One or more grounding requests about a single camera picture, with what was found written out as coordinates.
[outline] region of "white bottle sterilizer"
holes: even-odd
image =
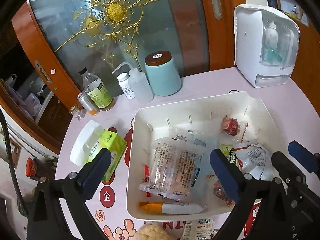
[[[256,88],[284,84],[296,62],[300,31],[273,7],[242,4],[235,8],[235,64]]]

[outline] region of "pink tablecloth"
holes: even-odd
[[[70,172],[80,170],[69,160],[69,157],[79,132],[89,120],[100,123],[105,129],[115,127],[124,138],[131,128],[131,120],[140,108],[226,94],[230,90],[246,90],[251,97],[261,98],[286,144],[296,140],[312,153],[320,152],[320,118],[307,97],[291,79],[284,85],[256,89],[234,67],[188,76],[183,78],[182,82],[183,86],[178,93],[169,97],[155,96],[148,104],[140,104],[135,99],[129,100],[121,95],[116,98],[116,105],[110,111],[101,111],[95,117],[86,114],[81,121],[73,118],[62,144],[56,179],[65,178]],[[295,160],[293,162],[307,175],[309,188],[320,195],[317,177],[314,174],[308,174]],[[110,240],[128,240],[134,230],[144,224],[143,221],[131,218],[126,210],[127,176],[128,166],[123,157],[115,171],[113,182],[108,186],[101,183],[93,199],[86,202],[92,215],[96,217],[97,223]],[[72,234],[81,239],[65,200],[60,202]],[[213,228],[220,228],[227,216],[228,214],[223,214],[213,217]],[[173,221],[163,223],[163,226],[179,238],[184,223]]]

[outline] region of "glass door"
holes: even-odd
[[[111,72],[122,62],[144,70],[150,53],[168,50],[180,76],[208,71],[202,0],[29,0],[60,64],[83,90],[79,71],[98,75],[112,96],[122,94]]]

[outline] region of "bottle with green label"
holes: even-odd
[[[113,97],[109,94],[101,79],[95,74],[89,73],[87,68],[79,71],[83,77],[84,90],[96,103],[102,111],[110,110],[116,103]]]

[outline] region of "light blue canister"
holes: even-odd
[[[162,50],[148,55],[145,68],[154,94],[169,96],[181,88],[181,78],[169,51]]]

